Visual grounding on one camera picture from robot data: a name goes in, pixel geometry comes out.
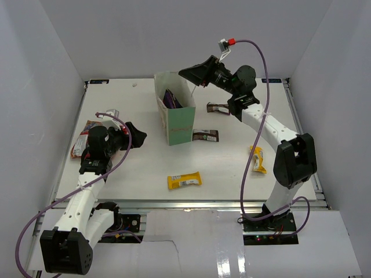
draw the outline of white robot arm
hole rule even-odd
[[[112,109],[106,114],[118,116],[118,111]],[[101,123],[89,130],[89,146],[81,156],[77,181],[81,191],[71,197],[54,228],[41,234],[40,245],[47,272],[87,274],[95,245],[109,228],[117,226],[118,206],[115,203],[102,203],[93,208],[106,179],[90,186],[88,183],[111,170],[111,158],[119,149],[139,148],[147,135],[131,122],[125,123],[132,136],[129,146],[129,135],[118,122],[104,116]]]
[[[228,106],[231,114],[258,132],[264,108],[253,94],[256,73],[252,67],[243,65],[232,74],[220,59],[210,56],[202,64],[179,71],[179,75],[194,85],[205,87],[212,83],[230,93],[232,97],[228,100]],[[277,181],[271,196],[263,205],[261,215],[265,216],[291,204],[298,189],[317,171],[317,163],[313,138],[307,133],[297,134],[271,115],[265,116],[261,136],[276,150],[273,172]],[[281,210],[272,218],[280,217],[287,211],[288,208]]]

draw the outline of green box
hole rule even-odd
[[[177,72],[169,71],[159,72],[154,77],[158,112],[168,145],[191,142],[196,105],[187,81]],[[183,108],[168,109],[165,107],[162,100],[166,89],[174,94]]]

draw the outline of white enclosure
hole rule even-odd
[[[17,236],[59,177],[83,81],[37,0],[1,0],[0,34],[0,276],[19,277]]]
[[[301,123],[315,138],[325,196],[341,212],[365,277],[371,277],[370,15],[371,1],[334,1],[292,78]]]
[[[331,0],[40,0],[84,80],[152,77],[219,55],[217,42],[256,41],[271,76],[290,77]],[[236,47],[263,77],[255,49]]]
[[[212,264],[215,260],[213,258],[215,252],[210,252],[210,247],[215,248],[215,244],[213,244],[212,238],[208,237],[208,232],[210,227],[215,224],[210,221],[212,219],[210,211],[194,211],[193,213],[197,214],[192,218],[180,217],[184,213],[183,211],[178,211],[176,214],[171,211],[150,212],[147,220],[149,242],[144,242],[144,244],[98,244],[96,246],[96,264],[93,264],[91,271],[85,277],[101,278],[107,274],[107,269],[110,270],[112,277],[120,277],[121,273],[125,273],[125,278],[223,277],[217,275],[216,268],[213,268]],[[54,218],[60,214],[60,210],[48,211],[42,229],[52,227]],[[296,211],[294,214],[300,221],[305,217],[304,211]],[[240,232],[235,222],[231,221],[234,215],[238,215],[238,212],[220,212],[218,215],[214,215],[214,218],[217,216],[219,219],[217,226],[219,233],[215,232],[215,234],[216,237],[229,235],[228,239],[223,241],[223,247],[226,249],[226,253],[234,251],[232,259],[245,253],[247,278],[346,278],[348,275],[360,275],[347,230],[341,223],[341,215],[338,211],[313,212],[308,226],[300,234],[300,245],[279,246],[278,248],[277,246],[230,248],[236,244],[241,245],[239,240],[235,240],[231,236],[237,237]],[[150,242],[156,237],[164,238],[159,233],[168,231],[171,232],[167,233],[166,238],[170,240]],[[202,249],[195,254],[194,250],[200,245],[202,245]],[[282,253],[285,254],[285,259],[282,259]],[[188,267],[195,260],[202,263],[194,269]],[[230,265],[231,276],[229,277],[246,277],[234,275],[233,270],[238,268],[237,264],[231,262]],[[41,248],[38,243],[31,258],[30,268],[43,269]],[[181,276],[180,270],[188,276]],[[42,278],[51,278],[52,276],[43,273]]]

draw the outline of red connector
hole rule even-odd
[[[231,45],[235,45],[236,44],[236,40],[235,39],[229,39],[228,40],[228,44],[231,46]]]

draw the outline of white table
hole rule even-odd
[[[257,80],[255,96],[264,105],[266,86]],[[70,149],[87,120],[97,120],[97,111],[115,108],[124,122],[131,121],[148,134],[144,145],[132,149],[126,161],[108,177],[99,193],[99,200],[238,200],[241,178],[256,132],[233,116],[206,112],[206,104],[226,103],[230,95],[213,85],[197,88],[194,93],[197,106],[195,129],[219,130],[220,142],[194,141],[168,146],[157,110],[153,79],[111,79],[108,84],[90,84],[83,101]],[[271,84],[269,111],[288,128],[295,130],[283,84]],[[248,174],[245,200],[258,201],[269,198],[275,183],[272,172],[275,151],[264,139],[258,146],[264,150],[264,166],[268,174]],[[123,152],[117,154],[114,163]],[[66,159],[56,198],[75,189],[79,159]],[[168,190],[167,176],[199,171],[203,184],[174,191]],[[315,200],[312,181],[298,191]]]

